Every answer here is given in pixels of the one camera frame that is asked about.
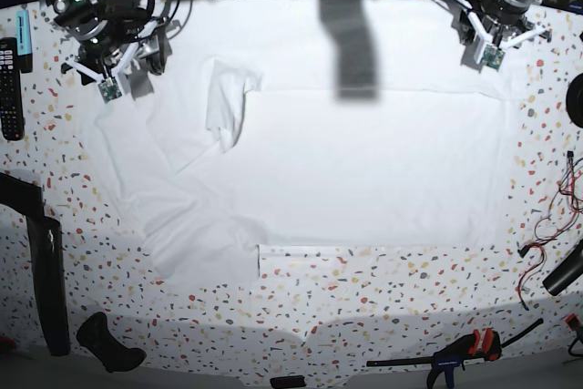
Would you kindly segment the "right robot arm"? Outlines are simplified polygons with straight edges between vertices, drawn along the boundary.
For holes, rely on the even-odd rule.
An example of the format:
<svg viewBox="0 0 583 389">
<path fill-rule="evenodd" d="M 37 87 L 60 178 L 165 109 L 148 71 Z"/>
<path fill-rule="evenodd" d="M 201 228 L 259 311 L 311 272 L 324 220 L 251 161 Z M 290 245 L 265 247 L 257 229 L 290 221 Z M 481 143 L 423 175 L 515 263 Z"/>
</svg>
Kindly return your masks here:
<svg viewBox="0 0 583 389">
<path fill-rule="evenodd" d="M 155 76 L 162 75 L 169 20 L 155 15 L 156 0 L 145 1 L 141 6 L 110 0 L 45 0 L 54 10 L 55 26 L 78 42 L 77 54 L 61 70 L 77 71 L 84 86 L 96 84 L 105 102 L 128 92 L 133 62 L 144 63 Z"/>
</svg>

